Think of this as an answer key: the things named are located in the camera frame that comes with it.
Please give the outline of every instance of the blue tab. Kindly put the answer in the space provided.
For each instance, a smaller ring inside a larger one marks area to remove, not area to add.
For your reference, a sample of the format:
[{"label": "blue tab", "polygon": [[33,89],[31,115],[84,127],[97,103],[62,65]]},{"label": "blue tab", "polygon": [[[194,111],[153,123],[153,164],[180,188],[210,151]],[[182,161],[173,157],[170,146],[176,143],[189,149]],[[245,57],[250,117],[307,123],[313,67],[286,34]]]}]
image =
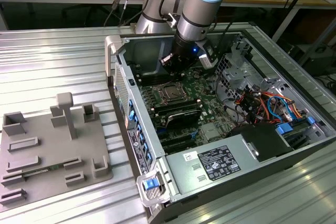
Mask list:
[{"label": "blue tab", "polygon": [[309,116],[307,118],[307,120],[308,120],[308,123],[310,123],[310,124],[314,124],[315,123],[315,119],[312,116]]},{"label": "blue tab", "polygon": [[159,180],[157,178],[148,179],[143,182],[146,191],[157,188],[160,186]]},{"label": "blue tab", "polygon": [[293,130],[293,128],[289,125],[289,123],[279,124],[278,127],[276,128],[276,131],[280,135],[284,135],[285,133],[290,132],[292,130]]}]

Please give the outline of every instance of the blue latch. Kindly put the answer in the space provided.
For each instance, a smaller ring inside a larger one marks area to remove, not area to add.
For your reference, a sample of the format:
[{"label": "blue latch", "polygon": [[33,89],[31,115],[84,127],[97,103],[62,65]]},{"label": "blue latch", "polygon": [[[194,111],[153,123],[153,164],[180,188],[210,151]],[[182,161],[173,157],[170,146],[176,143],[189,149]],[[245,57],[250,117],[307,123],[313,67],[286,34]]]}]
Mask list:
[{"label": "blue latch", "polygon": [[146,191],[157,188],[160,186],[159,180],[157,178],[148,179],[143,182],[143,186]]},{"label": "blue latch", "polygon": [[134,110],[132,110],[128,116],[129,120],[132,121],[134,119],[134,116],[135,116],[135,112]]},{"label": "blue latch", "polygon": [[280,134],[280,135],[284,135],[287,132],[292,131],[293,128],[289,125],[289,123],[282,123],[280,125],[278,125],[278,127],[276,128],[276,131]]},{"label": "blue latch", "polygon": [[315,119],[314,119],[312,116],[309,116],[309,117],[307,118],[307,121],[308,121],[308,123],[310,123],[310,124],[314,124],[314,123],[315,123]]}]

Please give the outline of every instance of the white label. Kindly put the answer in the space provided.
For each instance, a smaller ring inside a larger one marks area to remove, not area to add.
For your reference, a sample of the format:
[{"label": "white label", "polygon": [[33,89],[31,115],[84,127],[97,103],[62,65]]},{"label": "white label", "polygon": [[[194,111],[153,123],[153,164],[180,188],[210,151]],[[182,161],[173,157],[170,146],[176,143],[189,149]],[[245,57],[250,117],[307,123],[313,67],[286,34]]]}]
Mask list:
[{"label": "white label", "polygon": [[197,157],[197,151],[185,153],[185,154],[183,154],[183,157],[186,161],[196,159],[196,158],[198,158]]}]

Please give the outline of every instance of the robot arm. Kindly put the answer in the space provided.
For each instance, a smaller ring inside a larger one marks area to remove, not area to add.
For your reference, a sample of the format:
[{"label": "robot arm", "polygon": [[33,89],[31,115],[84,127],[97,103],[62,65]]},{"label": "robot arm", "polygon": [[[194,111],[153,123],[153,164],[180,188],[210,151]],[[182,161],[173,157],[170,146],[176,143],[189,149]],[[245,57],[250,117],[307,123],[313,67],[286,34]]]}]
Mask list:
[{"label": "robot arm", "polygon": [[[162,26],[163,20],[159,16],[159,8],[155,3],[160,1],[150,1],[153,4],[148,4],[148,11],[146,8],[143,16],[152,23],[150,26],[147,26],[147,29],[143,29],[142,31],[139,31],[137,27],[137,33],[159,31],[159,29],[155,28],[160,25]],[[170,9],[170,6],[174,6],[174,10],[176,10],[176,3],[176,0],[164,1],[166,7],[163,10],[166,10],[166,12],[163,15],[168,17],[168,19],[173,18],[171,16],[173,11],[168,15],[167,10]],[[222,0],[178,0],[177,9],[180,7],[182,14],[177,24],[171,53],[160,61],[169,73],[179,73],[187,69],[198,59],[206,69],[216,65],[218,61],[216,51],[210,41],[206,39],[206,34],[221,3]]]}]

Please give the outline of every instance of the warning label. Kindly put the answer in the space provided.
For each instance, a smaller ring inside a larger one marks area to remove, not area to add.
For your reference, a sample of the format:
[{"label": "warning label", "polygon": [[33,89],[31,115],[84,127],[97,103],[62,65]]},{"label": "warning label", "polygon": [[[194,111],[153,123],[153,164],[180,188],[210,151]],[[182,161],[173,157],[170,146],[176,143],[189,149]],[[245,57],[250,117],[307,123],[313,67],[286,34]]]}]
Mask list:
[{"label": "warning label", "polygon": [[212,181],[240,170],[237,161],[226,145],[199,153],[198,157]]}]

